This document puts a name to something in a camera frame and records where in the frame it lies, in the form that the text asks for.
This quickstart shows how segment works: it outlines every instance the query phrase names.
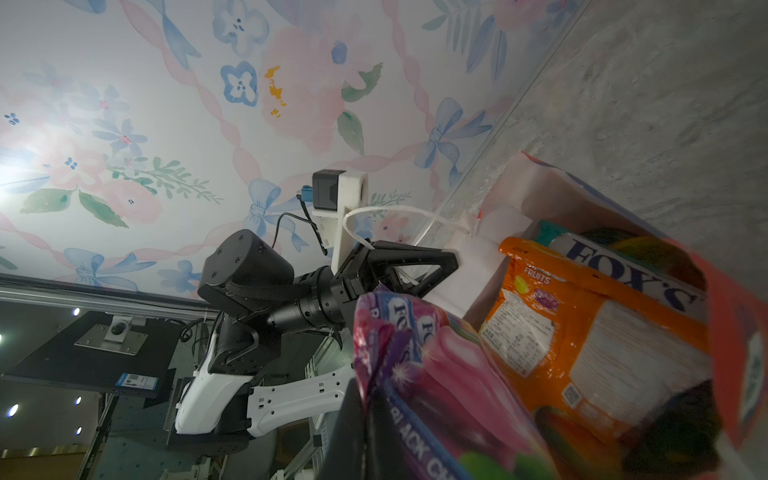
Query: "qr code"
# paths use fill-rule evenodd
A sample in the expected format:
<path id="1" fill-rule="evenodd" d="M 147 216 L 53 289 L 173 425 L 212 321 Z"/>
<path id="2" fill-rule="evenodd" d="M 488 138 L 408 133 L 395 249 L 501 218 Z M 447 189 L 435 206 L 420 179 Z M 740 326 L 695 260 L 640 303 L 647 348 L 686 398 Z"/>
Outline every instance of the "qr code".
<path id="1" fill-rule="evenodd" d="M 569 383 L 568 386 L 565 387 L 565 390 L 563 390 L 563 399 L 565 399 L 565 402 L 572 409 L 575 409 L 576 405 L 578 405 L 583 398 L 584 397 L 582 397 L 578 390 L 576 390 L 573 383 Z"/>

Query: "fox's candy bag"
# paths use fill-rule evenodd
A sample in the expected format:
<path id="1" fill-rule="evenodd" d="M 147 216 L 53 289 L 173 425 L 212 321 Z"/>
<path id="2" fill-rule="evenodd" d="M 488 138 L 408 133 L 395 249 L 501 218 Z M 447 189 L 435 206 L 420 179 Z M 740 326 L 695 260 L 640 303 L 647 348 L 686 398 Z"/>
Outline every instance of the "fox's candy bag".
<path id="1" fill-rule="evenodd" d="M 500 251 L 511 261 L 481 337 L 556 457 L 620 478 L 634 429 L 711 377 L 706 326 L 536 242 Z"/>
<path id="2" fill-rule="evenodd" d="M 472 328 L 419 298 L 377 290 L 355 310 L 363 405 L 381 389 L 414 478 L 548 480 L 531 417 Z"/>

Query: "pink candy bag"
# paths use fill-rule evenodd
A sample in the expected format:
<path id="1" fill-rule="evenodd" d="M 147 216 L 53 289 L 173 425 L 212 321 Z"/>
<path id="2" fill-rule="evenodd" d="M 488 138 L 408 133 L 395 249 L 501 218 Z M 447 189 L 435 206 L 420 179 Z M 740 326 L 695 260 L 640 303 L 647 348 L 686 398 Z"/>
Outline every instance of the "pink candy bag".
<path id="1" fill-rule="evenodd" d="M 360 397 L 381 389 L 414 478 L 558 478 L 546 444 L 469 324 L 377 289 L 355 310 Z"/>

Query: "nutrition label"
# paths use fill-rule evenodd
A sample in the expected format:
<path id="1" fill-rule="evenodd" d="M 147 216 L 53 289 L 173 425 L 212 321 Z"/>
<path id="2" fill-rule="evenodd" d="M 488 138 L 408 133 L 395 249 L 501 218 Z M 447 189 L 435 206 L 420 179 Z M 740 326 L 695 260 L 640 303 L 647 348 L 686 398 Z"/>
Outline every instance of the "nutrition label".
<path id="1" fill-rule="evenodd" d="M 505 301 L 483 326 L 481 336 L 510 368 L 527 377 L 549 352 L 554 325 L 515 293 L 502 291 Z"/>

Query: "barcode label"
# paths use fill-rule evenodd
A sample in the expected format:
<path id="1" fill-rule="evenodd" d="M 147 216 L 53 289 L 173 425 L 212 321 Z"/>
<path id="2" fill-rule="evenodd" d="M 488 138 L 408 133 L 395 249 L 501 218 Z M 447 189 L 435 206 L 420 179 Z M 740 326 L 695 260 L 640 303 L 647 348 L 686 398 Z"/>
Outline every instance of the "barcode label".
<path id="1" fill-rule="evenodd" d="M 156 376 L 135 375 L 133 373 L 123 373 L 120 375 L 120 379 L 116 386 L 127 386 L 132 389 L 154 390 L 157 387 L 157 381 L 160 380 Z"/>
<path id="2" fill-rule="evenodd" d="M 569 383 L 568 386 L 565 387 L 565 390 L 563 390 L 563 399 L 572 409 L 575 409 L 576 405 L 578 405 L 583 398 L 584 397 L 581 396 L 578 390 L 576 390 L 573 383 Z"/>

